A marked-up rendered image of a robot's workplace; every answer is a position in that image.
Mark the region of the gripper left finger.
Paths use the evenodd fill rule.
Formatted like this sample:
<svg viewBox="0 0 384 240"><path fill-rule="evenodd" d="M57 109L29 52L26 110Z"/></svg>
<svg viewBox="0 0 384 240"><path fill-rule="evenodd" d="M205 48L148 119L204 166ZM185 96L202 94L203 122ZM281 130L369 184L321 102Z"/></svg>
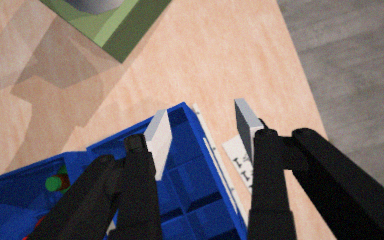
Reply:
<svg viewBox="0 0 384 240"><path fill-rule="evenodd" d="M107 240L163 240L156 181L171 141L167 109L157 110L144 134L124 138L126 157L95 158L26 240L103 240L117 209Z"/></svg>

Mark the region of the white pick list card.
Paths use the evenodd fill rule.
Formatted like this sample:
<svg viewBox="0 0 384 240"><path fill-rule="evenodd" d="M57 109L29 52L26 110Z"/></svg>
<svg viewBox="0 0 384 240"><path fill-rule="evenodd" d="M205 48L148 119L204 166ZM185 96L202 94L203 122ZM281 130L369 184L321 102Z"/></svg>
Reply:
<svg viewBox="0 0 384 240"><path fill-rule="evenodd" d="M247 186L249 192L252 192L252 167L250 160L240 138L240 135L236 135L230 140L222 144L227 155Z"/></svg>

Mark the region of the blue bottle crate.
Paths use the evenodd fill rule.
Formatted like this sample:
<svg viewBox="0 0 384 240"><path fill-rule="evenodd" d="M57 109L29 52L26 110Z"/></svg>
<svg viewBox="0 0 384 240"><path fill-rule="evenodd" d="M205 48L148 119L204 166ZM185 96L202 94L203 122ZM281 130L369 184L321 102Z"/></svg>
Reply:
<svg viewBox="0 0 384 240"><path fill-rule="evenodd" d="M47 190L45 182L62 165L66 165L72 186L90 163L87 151L64 152L30 164L13 176L0 190L0 240L22 240L59 201L63 194Z"/></svg>
<svg viewBox="0 0 384 240"><path fill-rule="evenodd" d="M225 177L197 115L192 111L167 114L172 141L164 175L156 181L163 240L246 240L246 224L234 198L221 185ZM103 154L115 160L126 157L124 137L144 134L153 117L127 128Z"/></svg>

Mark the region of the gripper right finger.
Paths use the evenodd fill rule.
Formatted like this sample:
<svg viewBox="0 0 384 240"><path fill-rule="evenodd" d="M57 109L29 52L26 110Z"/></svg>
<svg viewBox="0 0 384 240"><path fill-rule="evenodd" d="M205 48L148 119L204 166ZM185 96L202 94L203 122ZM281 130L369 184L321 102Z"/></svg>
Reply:
<svg viewBox="0 0 384 240"><path fill-rule="evenodd" d="M244 98L234 104L253 168L247 240L297 240L284 170L292 170L337 240L384 240L380 183L315 130L298 128L292 136L278 136Z"/></svg>

